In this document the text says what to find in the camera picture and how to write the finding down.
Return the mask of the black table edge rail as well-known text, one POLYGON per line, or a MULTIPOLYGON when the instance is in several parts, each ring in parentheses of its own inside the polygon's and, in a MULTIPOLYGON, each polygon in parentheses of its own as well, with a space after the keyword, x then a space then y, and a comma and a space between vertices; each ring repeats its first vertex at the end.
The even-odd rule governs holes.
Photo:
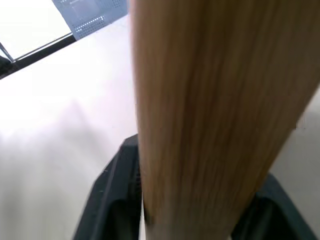
POLYGON ((4 56, 0 55, 0 80, 38 62, 43 58, 48 57, 49 55, 75 42, 76 39, 73 34, 68 33, 22 56, 19 56, 16 59, 13 59, 13 57, 0 42, 0 53, 4 54, 4 56))

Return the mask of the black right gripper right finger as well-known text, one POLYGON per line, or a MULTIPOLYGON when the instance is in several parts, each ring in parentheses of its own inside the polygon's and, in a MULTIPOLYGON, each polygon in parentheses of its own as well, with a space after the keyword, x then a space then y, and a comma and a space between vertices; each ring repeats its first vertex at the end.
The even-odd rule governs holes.
POLYGON ((277 179, 268 174, 231 233, 232 240, 318 240, 277 179))

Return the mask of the wooden board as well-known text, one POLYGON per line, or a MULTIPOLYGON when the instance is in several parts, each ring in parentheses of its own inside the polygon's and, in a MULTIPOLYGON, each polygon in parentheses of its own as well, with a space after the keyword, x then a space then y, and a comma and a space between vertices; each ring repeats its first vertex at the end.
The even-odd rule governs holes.
POLYGON ((320 84, 320 0, 129 0, 147 240, 227 240, 320 84))

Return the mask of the grey perforated metal panel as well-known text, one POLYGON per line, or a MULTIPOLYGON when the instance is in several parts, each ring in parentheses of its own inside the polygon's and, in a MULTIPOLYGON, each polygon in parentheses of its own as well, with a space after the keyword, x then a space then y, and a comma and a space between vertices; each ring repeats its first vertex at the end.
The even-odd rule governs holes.
POLYGON ((52 2, 77 41, 128 14, 128 0, 52 0, 52 2))

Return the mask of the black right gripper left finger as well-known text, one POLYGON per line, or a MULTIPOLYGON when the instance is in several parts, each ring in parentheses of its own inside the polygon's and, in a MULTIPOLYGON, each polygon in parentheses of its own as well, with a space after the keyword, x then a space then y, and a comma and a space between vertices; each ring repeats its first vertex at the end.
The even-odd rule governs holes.
POLYGON ((139 240, 138 136, 126 138, 92 185, 72 240, 139 240))

